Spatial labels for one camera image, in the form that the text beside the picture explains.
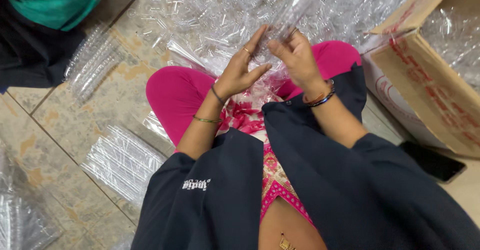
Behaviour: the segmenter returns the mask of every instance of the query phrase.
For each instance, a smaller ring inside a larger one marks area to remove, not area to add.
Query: teal top
[[[69,31],[78,25],[100,0],[9,0],[27,19],[46,27]]]

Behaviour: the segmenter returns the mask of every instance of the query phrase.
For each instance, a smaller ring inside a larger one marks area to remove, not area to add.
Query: box flap
[[[418,33],[392,39],[371,59],[438,140],[480,156],[480,96]]]
[[[422,26],[423,21],[443,0],[408,0],[385,22],[370,31],[372,34],[406,32]]]

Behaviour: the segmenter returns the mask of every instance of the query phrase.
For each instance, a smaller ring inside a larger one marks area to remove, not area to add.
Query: stone floor
[[[102,0],[83,22],[86,30],[98,21],[110,25],[125,50],[123,61],[83,106],[73,103],[65,84],[52,89],[11,87],[0,96],[0,138],[63,230],[48,250],[110,249],[135,230],[139,211],[78,167],[108,124],[121,123],[163,154],[173,152],[170,143],[139,122],[151,110],[147,80],[168,59],[137,38],[139,27],[125,14],[141,2]],[[363,119],[370,132],[394,144],[409,138],[370,95]],[[444,188],[479,224],[480,162],[463,161],[468,170]]]

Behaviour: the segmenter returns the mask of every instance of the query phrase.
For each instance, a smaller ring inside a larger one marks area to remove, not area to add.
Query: navy blue jacket
[[[361,121],[362,68],[333,80]],[[272,149],[329,250],[480,249],[465,211],[392,143],[368,134],[346,148],[322,133],[301,95],[262,111]],[[257,249],[262,159],[263,143],[233,128],[198,161],[172,155],[150,180],[132,249]],[[201,187],[184,188],[189,180]]]

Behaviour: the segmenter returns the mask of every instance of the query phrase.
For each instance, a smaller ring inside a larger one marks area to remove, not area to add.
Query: clear plastic packaging
[[[219,76],[231,56],[242,48],[262,24],[272,24],[262,40],[259,53],[251,63],[273,64],[250,96],[267,100],[263,92],[276,92],[288,79],[281,62],[269,56],[266,42],[285,39],[296,26],[317,44],[327,40],[363,44],[373,29],[407,0],[141,0],[129,17],[143,28],[138,35],[161,51],[168,48],[174,56],[169,65],[188,65],[210,75]]]
[[[480,19],[454,8],[437,9],[422,27],[430,46],[480,93]]]
[[[134,236],[135,233],[133,232],[131,234],[122,236],[120,242],[114,247],[111,247],[110,250],[130,250],[132,247],[132,242],[134,241]]]
[[[65,81],[78,105],[88,100],[105,77],[120,60],[118,42],[104,25],[95,27],[80,44],[65,70]]]
[[[260,65],[267,63],[275,57],[270,53],[267,43],[270,40],[284,42],[294,31],[298,22],[315,0],[287,0],[281,7],[277,16],[268,25],[267,31],[263,34],[257,50],[252,55],[252,61]]]
[[[165,132],[165,129],[163,128],[162,124],[160,123],[159,119],[157,118],[157,116],[153,111],[150,111],[150,113],[148,113],[148,117],[146,117],[143,120],[142,124],[145,127],[147,127],[147,129],[152,130],[155,134],[162,136],[163,138],[168,140],[170,143],[172,142],[172,140]]]
[[[15,170],[0,141],[0,249],[41,250],[61,232],[27,196],[26,186],[14,183]]]
[[[141,208],[150,177],[166,157],[121,126],[108,126],[80,167]]]

